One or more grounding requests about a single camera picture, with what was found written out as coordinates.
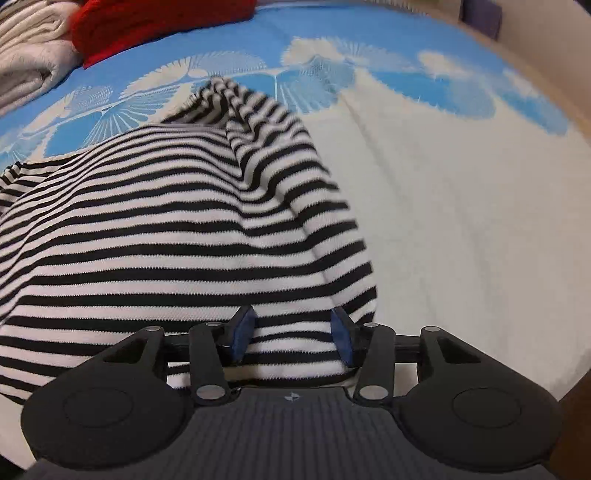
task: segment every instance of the white towel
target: white towel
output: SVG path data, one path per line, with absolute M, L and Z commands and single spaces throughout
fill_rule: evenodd
M 74 2 L 41 0 L 0 22 L 0 54 L 22 43 L 42 43 L 65 34 L 69 17 L 80 8 Z
M 50 90 L 81 61 L 67 40 L 25 43 L 0 53 L 0 116 Z

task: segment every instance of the purple object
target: purple object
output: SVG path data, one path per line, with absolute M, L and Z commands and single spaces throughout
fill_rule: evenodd
M 491 0 L 464 0 L 464 23 L 493 40 L 499 36 L 502 18 L 503 9 Z

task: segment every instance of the circular cap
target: circular cap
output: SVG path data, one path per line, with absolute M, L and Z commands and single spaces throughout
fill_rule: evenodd
M 478 472 L 545 460 L 561 425 L 557 402 L 546 390 L 483 363 L 438 369 L 403 397 L 400 419 L 424 453 Z
M 383 400 L 388 396 L 388 390 L 380 385 L 366 385 L 359 390 L 359 395 L 366 400 Z
M 202 400 L 219 400 L 226 394 L 226 391 L 219 385 L 203 385 L 195 393 Z
M 101 469 L 166 447 L 184 414 L 181 396 L 152 372 L 101 362 L 37 390 L 23 407 L 21 427 L 38 456 L 67 468 Z

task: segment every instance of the ribbed gray panel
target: ribbed gray panel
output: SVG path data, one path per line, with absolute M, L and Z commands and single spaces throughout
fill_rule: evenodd
M 142 462 L 76 472 L 42 460 L 22 477 L 102 479 L 555 480 L 541 466 L 491 474 L 443 465 L 408 442 L 387 411 L 351 403 L 341 388 L 245 388 L 231 404 L 197 410 L 172 445 Z

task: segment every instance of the red folded towel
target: red folded towel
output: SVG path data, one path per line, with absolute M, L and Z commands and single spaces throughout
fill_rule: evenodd
M 171 33 L 252 17 L 256 0 L 89 0 L 72 17 L 84 67 Z

